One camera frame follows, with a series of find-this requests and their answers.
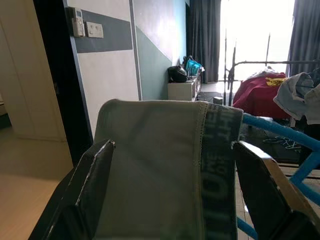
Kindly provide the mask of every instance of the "red blanket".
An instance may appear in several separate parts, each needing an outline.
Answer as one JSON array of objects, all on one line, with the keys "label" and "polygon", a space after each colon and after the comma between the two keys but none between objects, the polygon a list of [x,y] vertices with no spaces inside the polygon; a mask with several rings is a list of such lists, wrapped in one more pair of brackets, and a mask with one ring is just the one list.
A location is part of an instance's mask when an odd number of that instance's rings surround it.
[{"label": "red blanket", "polygon": [[245,113],[270,117],[275,119],[287,119],[290,116],[285,113],[273,99],[278,93],[279,86],[268,86],[266,78],[285,78],[284,73],[259,76],[245,80],[241,83],[234,95],[233,107],[243,109]]}]

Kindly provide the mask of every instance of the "light switch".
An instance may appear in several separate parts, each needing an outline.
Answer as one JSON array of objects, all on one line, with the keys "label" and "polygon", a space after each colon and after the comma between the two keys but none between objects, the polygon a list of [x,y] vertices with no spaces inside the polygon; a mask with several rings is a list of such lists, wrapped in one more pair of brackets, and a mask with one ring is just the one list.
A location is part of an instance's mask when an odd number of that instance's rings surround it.
[{"label": "light switch", "polygon": [[102,25],[94,22],[86,22],[86,30],[89,38],[104,38],[104,30]]}]

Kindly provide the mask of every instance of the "wall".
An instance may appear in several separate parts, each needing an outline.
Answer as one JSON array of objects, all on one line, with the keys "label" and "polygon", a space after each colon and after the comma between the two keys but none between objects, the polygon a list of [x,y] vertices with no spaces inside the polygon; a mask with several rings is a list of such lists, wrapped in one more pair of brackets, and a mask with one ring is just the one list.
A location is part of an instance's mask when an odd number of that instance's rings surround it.
[{"label": "wall", "polygon": [[133,0],[143,100],[168,99],[167,68],[186,55],[185,0]]},{"label": "wall", "polygon": [[0,1],[0,91],[18,136],[66,140],[32,0]]},{"label": "wall", "polygon": [[95,133],[100,107],[110,99],[137,101],[139,91],[129,0],[68,0],[84,22],[102,24],[104,38],[75,38],[89,114]]}]

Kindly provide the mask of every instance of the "gray curtain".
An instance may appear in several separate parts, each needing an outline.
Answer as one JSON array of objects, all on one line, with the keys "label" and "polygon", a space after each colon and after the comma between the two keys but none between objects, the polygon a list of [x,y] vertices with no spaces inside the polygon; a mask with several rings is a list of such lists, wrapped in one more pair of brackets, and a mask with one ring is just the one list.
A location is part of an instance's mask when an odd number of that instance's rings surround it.
[{"label": "gray curtain", "polygon": [[203,83],[218,81],[221,0],[191,0],[192,56],[205,69]]},{"label": "gray curtain", "polygon": [[[316,59],[320,59],[320,0],[295,0],[289,60]],[[292,64],[289,74],[309,73],[316,67],[319,66]]]}]

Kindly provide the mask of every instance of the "yellow cloth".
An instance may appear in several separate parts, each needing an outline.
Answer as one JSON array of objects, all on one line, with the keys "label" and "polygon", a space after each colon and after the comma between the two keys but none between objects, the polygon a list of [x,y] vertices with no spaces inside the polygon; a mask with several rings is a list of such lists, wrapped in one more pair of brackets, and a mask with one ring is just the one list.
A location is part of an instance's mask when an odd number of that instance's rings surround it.
[{"label": "yellow cloth", "polygon": [[266,84],[270,87],[277,87],[280,86],[285,80],[287,80],[287,77],[285,78],[270,78],[266,77]]}]

